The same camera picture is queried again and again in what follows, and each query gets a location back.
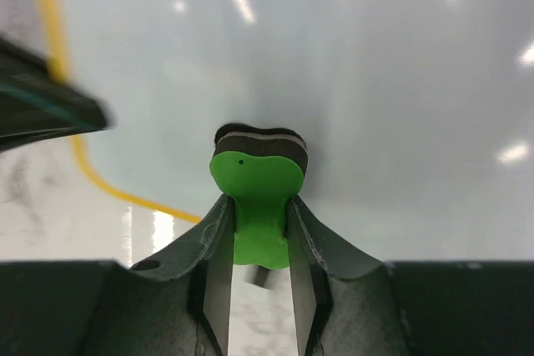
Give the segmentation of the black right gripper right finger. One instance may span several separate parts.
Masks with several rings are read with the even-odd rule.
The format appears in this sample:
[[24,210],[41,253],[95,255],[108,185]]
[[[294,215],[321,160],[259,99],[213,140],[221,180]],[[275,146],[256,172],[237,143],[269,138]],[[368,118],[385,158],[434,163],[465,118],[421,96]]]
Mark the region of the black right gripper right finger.
[[301,355],[530,355],[528,261],[382,262],[287,204]]

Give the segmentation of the green handled whiteboard eraser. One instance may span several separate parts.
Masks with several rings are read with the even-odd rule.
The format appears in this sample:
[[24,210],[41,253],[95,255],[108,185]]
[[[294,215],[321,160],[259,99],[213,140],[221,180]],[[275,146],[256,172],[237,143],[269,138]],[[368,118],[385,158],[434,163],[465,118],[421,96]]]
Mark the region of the green handled whiteboard eraser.
[[226,123],[214,136],[209,171],[234,202],[234,263],[289,267],[286,205],[302,189],[304,139],[288,128]]

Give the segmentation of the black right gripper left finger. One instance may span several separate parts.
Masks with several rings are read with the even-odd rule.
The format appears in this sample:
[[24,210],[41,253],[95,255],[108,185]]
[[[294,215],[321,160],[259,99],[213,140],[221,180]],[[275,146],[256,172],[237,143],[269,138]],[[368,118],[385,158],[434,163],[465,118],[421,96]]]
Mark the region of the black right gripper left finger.
[[4,262],[4,355],[225,355],[234,204],[131,268],[108,260]]

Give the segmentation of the yellow framed whiteboard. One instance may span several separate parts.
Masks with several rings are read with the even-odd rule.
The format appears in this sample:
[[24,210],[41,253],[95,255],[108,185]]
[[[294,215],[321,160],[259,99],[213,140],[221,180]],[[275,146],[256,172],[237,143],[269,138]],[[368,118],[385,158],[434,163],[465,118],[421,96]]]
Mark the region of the yellow framed whiteboard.
[[533,256],[533,0],[38,0],[54,70],[113,127],[113,195],[194,221],[225,123],[307,144],[302,197],[383,259]]

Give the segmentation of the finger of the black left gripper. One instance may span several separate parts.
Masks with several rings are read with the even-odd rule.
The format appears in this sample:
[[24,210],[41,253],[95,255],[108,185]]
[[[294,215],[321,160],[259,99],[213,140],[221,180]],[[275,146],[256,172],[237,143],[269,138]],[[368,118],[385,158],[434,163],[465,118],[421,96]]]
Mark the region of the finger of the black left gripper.
[[61,83],[43,58],[1,38],[1,150],[103,131],[111,118],[101,100]]

